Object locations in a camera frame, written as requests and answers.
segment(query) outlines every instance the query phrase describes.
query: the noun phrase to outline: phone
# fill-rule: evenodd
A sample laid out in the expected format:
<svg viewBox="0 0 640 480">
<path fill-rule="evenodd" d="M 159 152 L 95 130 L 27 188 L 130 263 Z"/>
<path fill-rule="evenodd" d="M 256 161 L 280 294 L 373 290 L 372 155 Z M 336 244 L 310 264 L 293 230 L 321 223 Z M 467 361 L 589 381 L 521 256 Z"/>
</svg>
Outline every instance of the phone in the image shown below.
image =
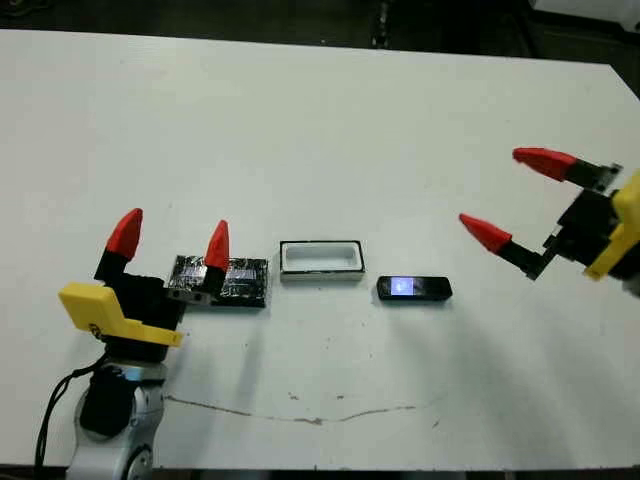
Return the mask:
<svg viewBox="0 0 640 480">
<path fill-rule="evenodd" d="M 378 278 L 380 300 L 430 300 L 444 301 L 452 295 L 447 277 L 400 277 Z"/>
</svg>

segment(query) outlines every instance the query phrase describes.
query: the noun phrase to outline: table surface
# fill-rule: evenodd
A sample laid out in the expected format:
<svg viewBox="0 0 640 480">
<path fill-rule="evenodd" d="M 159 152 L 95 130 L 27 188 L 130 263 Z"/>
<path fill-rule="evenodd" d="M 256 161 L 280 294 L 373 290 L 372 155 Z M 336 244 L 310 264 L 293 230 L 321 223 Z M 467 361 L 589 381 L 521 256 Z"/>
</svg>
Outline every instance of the table surface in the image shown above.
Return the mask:
<svg viewBox="0 0 640 480">
<path fill-rule="evenodd" d="M 99 355 L 56 294 L 92 281 L 133 207 L 131 273 L 166 278 L 220 218 L 233 256 L 271 262 L 267 308 L 187 311 L 157 466 L 640 461 L 638 301 L 562 259 L 532 283 L 457 218 L 541 248 L 577 188 L 517 165 L 516 146 L 627 178 L 640 104 L 610 67 L 23 31 L 0 31 L 0 58 L 0 463 L 32 462 L 54 383 Z M 278 242 L 300 239 L 361 240 L 364 279 L 282 284 Z M 446 275 L 454 294 L 383 305 L 385 274 Z M 86 385 L 55 411 L 48 464 L 71 459 Z"/>
</svg>

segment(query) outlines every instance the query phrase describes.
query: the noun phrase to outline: black floor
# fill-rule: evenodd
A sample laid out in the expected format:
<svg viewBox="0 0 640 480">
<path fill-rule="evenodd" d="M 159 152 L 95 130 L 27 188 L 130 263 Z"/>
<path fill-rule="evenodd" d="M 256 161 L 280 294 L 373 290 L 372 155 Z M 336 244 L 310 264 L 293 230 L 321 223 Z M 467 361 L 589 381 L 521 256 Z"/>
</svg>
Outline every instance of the black floor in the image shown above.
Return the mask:
<svg viewBox="0 0 640 480">
<path fill-rule="evenodd" d="M 0 0 L 0 11 L 47 3 L 0 16 L 0 28 L 355 48 L 372 48 L 375 38 L 392 50 L 610 63 L 640 95 L 640 34 L 534 12 L 526 0 Z"/>
</svg>

